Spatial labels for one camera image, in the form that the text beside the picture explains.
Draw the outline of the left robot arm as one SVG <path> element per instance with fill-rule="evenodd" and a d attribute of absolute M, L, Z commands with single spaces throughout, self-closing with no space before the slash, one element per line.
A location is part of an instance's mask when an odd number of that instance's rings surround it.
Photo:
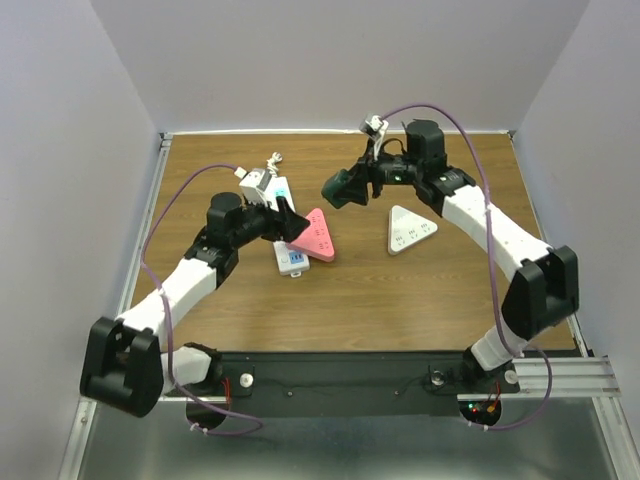
<path fill-rule="evenodd" d="M 251 204 L 231 192 L 214 195 L 205 226 L 173 272 L 134 307 L 92 325 L 80 393 L 143 417 L 162 395 L 184 385 L 215 392 L 223 373 L 218 352 L 197 344 L 175 349 L 174 327 L 227 280 L 242 247 L 257 239 L 291 243 L 309 226 L 283 196 Z"/>

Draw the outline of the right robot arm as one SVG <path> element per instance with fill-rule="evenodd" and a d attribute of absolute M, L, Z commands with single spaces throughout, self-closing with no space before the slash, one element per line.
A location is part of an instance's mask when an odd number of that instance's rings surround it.
<path fill-rule="evenodd" d="M 463 384 L 482 390 L 495 380 L 497 369 L 578 309 L 577 255 L 531 235 L 496 207 L 467 172 L 450 165 L 436 122 L 406 125 L 406 145 L 399 154 L 384 150 L 387 127 L 378 116 L 363 122 L 368 138 L 363 154 L 325 183 L 323 196 L 336 208 L 365 206 L 386 186 L 410 186 L 423 204 L 487 253 L 491 273 L 503 272 L 509 285 L 494 325 L 465 351 L 460 366 Z"/>

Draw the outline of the pink triangular power socket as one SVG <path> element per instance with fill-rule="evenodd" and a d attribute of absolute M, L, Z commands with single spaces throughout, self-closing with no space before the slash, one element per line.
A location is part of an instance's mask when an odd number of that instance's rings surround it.
<path fill-rule="evenodd" d="M 335 249 L 323 210 L 314 208 L 306 215 L 306 219 L 310 222 L 310 226 L 287 246 L 316 260 L 332 262 L 335 258 Z"/>

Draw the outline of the white colourful power strip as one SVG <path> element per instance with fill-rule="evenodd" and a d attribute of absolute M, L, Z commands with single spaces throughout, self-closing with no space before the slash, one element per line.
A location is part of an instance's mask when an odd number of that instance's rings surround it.
<path fill-rule="evenodd" d="M 266 198 L 273 208 L 277 207 L 276 198 L 279 196 L 283 196 L 287 200 L 289 207 L 296 211 L 288 180 L 284 176 L 272 177 L 266 189 Z M 308 256 L 300 251 L 291 249 L 285 242 L 274 242 L 273 250 L 279 273 L 282 276 L 296 278 L 310 269 Z"/>

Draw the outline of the dark green cube adapter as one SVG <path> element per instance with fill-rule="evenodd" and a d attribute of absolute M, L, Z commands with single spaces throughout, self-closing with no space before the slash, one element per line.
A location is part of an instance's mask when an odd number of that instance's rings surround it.
<path fill-rule="evenodd" d="M 324 183 L 321 195 L 334 209 L 341 209 L 352 202 L 348 192 L 349 180 L 349 172 L 341 169 Z"/>

